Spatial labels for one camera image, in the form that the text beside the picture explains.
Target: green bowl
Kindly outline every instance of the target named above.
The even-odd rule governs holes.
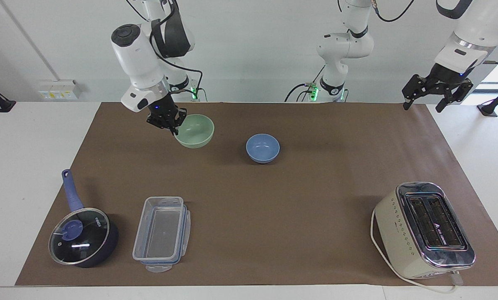
[[[208,144],[214,135],[214,122],[205,115],[188,115],[175,139],[186,148],[196,149]]]

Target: green light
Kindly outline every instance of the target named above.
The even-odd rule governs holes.
[[[312,91],[312,95],[310,95],[310,100],[316,101],[318,93],[319,93],[319,89],[317,87],[314,87],[314,90]]]

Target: blue pan handle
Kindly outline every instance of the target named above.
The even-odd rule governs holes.
[[[70,169],[65,169],[62,171],[62,180],[64,181],[64,191],[66,192],[66,198],[68,198],[68,205],[71,211],[76,211],[78,209],[84,208],[84,205],[77,195],[77,190],[75,189],[75,182],[73,182],[72,171]]]

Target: toaster power cord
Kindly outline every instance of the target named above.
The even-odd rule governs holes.
[[[393,266],[390,264],[390,262],[388,261],[388,259],[384,255],[384,253],[382,253],[382,250],[380,249],[377,242],[375,241],[375,238],[373,237],[374,221],[375,221],[375,210],[373,210],[373,213],[371,214],[371,241],[373,242],[373,244],[375,244],[375,247],[377,248],[378,252],[381,254],[382,258],[384,258],[384,261],[386,262],[386,264],[388,264],[388,267],[390,267],[390,269],[395,273],[395,275],[397,275],[397,277],[401,278],[403,281],[406,281],[407,283],[417,285],[420,288],[428,289],[428,290],[431,290],[432,292],[437,292],[437,293],[442,293],[442,294],[451,294],[458,288],[459,285],[462,285],[462,282],[461,282],[462,278],[460,277],[460,272],[458,272],[458,271],[451,274],[451,280],[453,281],[453,287],[451,287],[451,289],[449,289],[449,290],[434,289],[432,287],[429,287],[428,285],[422,285],[421,283],[417,283],[413,280],[404,278],[401,275],[399,275],[399,273],[397,273],[397,271],[395,271]]]

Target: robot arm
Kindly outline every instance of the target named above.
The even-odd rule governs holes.
[[[112,48],[131,80],[131,87],[121,98],[123,105],[133,112],[148,108],[148,123],[162,129],[167,128],[173,135],[177,135],[177,127],[184,122],[187,111],[175,105],[171,91],[184,89],[190,79],[185,71],[157,59],[152,38],[164,59],[172,57],[177,60],[177,57],[184,56],[193,49],[194,39],[184,29],[176,0],[162,0],[162,4],[144,0],[148,17],[161,19],[116,28],[112,33]],[[170,84],[167,78],[175,80],[177,84]]]
[[[373,51],[373,37],[367,28],[370,13],[371,0],[346,0],[343,14],[347,32],[326,34],[319,41],[317,51],[326,64],[317,84],[319,101],[340,98],[349,70],[342,59],[367,57]]]
[[[443,95],[436,106],[438,112],[452,102],[464,100],[473,87],[466,77],[498,46],[498,1],[458,0],[453,7],[447,7],[446,2],[450,1],[436,1],[438,11],[457,19],[458,24],[434,59],[430,74],[425,78],[415,74],[403,88],[405,110],[414,100],[429,94]]]

